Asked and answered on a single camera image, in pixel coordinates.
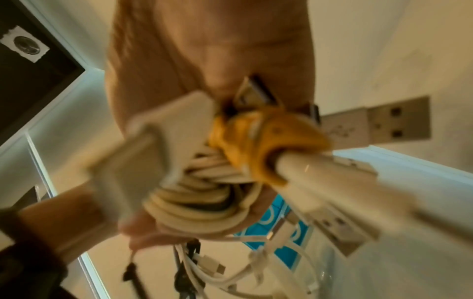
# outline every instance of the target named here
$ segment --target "sleeve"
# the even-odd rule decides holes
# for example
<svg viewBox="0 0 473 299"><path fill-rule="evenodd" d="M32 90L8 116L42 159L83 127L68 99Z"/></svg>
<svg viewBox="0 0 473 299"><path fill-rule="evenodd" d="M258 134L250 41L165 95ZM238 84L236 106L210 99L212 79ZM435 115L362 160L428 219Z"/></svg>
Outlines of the sleeve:
<svg viewBox="0 0 473 299"><path fill-rule="evenodd" d="M0 252L0 298L74 298L60 287L68 274L66 265L21 222L14 209L0 209L0 235L13 243Z"/></svg>

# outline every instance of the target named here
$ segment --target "hand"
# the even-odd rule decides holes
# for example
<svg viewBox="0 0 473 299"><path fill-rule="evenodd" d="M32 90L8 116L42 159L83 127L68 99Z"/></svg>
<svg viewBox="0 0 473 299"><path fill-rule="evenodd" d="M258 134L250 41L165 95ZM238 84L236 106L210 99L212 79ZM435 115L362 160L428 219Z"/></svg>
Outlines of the hand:
<svg viewBox="0 0 473 299"><path fill-rule="evenodd" d="M315 67L305 0L119 0L106 88L124 132L135 114L202 89L223 104L257 74L287 108L313 102ZM258 221L275 193L267 188L250 216ZM180 243L145 212L120 226L130 247Z"/></svg>

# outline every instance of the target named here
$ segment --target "bundle of cables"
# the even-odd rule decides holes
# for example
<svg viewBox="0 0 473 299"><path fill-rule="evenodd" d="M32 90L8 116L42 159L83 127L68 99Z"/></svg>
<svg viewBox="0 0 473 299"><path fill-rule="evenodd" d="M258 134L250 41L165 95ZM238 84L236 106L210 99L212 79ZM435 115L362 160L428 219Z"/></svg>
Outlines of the bundle of cables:
<svg viewBox="0 0 473 299"><path fill-rule="evenodd" d="M143 203L146 211L159 222L181 232L182 236L218 233L231 229L241 223L249 213L250 206L260 194L262 184L234 168L223 153L217 149L203 147L189 164L177 184L160 187ZM222 237L212 241L268 242L266 236ZM309 268L316 279L316 267L301 247L290 240L287 246L307 258ZM213 277L205 273L185 252L185 246L176 246L186 272L199 295L207 299L195 275L203 282L216 286L225 292L242 298L273 298L255 296L230 290L242 278L254 274L255 264L249 263L231 277ZM274 254L277 248L265 252Z"/></svg>

